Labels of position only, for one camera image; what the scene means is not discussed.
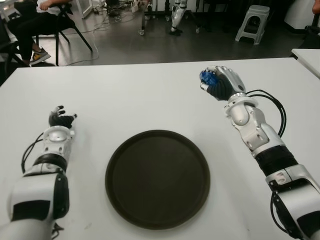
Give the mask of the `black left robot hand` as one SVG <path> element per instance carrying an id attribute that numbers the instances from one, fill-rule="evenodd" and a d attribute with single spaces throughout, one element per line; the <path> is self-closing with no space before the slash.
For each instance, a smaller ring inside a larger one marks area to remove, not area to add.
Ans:
<path id="1" fill-rule="evenodd" d="M 76 113 L 72 115 L 65 115 L 66 111 L 64 110 L 63 105 L 59 105 L 50 112 L 48 123 L 50 127 L 62 126 L 68 129 L 72 128 L 73 121 L 78 117 Z"/>

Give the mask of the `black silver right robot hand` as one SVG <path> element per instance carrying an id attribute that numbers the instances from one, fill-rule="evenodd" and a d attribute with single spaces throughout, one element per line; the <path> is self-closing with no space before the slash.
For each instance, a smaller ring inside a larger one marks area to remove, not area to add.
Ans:
<path id="1" fill-rule="evenodd" d="M 246 93 L 246 88 L 239 75 L 225 66 L 207 67 L 199 74 L 200 88 L 218 101 L 228 101 L 238 93 Z"/>

